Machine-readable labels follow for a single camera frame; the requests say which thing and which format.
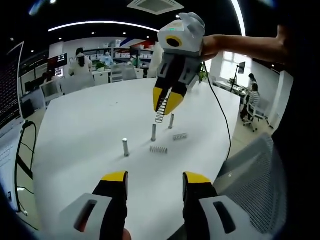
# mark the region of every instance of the human hand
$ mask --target human hand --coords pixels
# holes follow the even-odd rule
[[[132,240],[130,232],[127,229],[123,229],[122,240]]]
[[[204,61],[213,59],[221,51],[217,35],[205,36],[203,38],[202,57]]]

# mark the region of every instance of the white lab coat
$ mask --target white lab coat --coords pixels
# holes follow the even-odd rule
[[[158,73],[158,68],[162,62],[164,50],[160,46],[160,43],[156,42],[154,45],[154,51],[149,65],[149,71],[147,78],[156,78]]]
[[[87,73],[91,72],[92,68],[92,61],[87,57],[84,56],[84,66],[81,67],[79,65],[78,59],[75,58],[75,61],[71,63],[71,66],[69,68],[69,75],[85,75]]]

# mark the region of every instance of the ceiling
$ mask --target ceiling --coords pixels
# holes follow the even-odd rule
[[[4,33],[4,54],[17,43],[24,41],[23,58],[27,59],[49,49],[49,45],[90,37],[126,37],[157,40],[154,31],[117,24],[85,24],[58,29],[48,29],[65,24],[85,21],[118,21],[161,29],[176,19],[181,12],[195,12],[206,23],[206,34],[241,35],[239,22],[232,0],[176,0],[184,9],[153,15],[144,11],[127,8],[130,0],[56,0],[45,3],[34,16],[29,15],[31,7],[39,0],[7,1],[7,14],[1,14]],[[246,35],[252,37],[275,37],[277,21],[273,10],[262,0],[238,0],[246,28]]]

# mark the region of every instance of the metal cylinder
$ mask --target metal cylinder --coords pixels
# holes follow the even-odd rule
[[[169,129],[172,129],[172,128],[173,128],[173,125],[174,125],[174,119],[175,119],[175,115],[174,115],[174,114],[171,114],[171,119],[170,119]]]
[[[128,139],[124,138],[122,140],[123,142],[123,150],[124,150],[124,156],[125,157],[128,157],[130,154],[129,154],[129,148],[128,148]]]
[[[157,125],[153,124],[152,125],[152,136],[151,136],[151,141],[152,142],[156,141],[156,132],[157,132]]]

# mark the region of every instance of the coiled spring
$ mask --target coiled spring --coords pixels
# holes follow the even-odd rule
[[[157,124],[161,124],[164,121],[167,103],[168,103],[168,98],[160,99],[160,107],[156,112],[156,116],[155,116],[155,122]]]
[[[188,133],[173,135],[173,141],[186,139],[187,137],[188,137]]]
[[[168,148],[159,146],[150,146],[150,152],[156,154],[167,154]]]

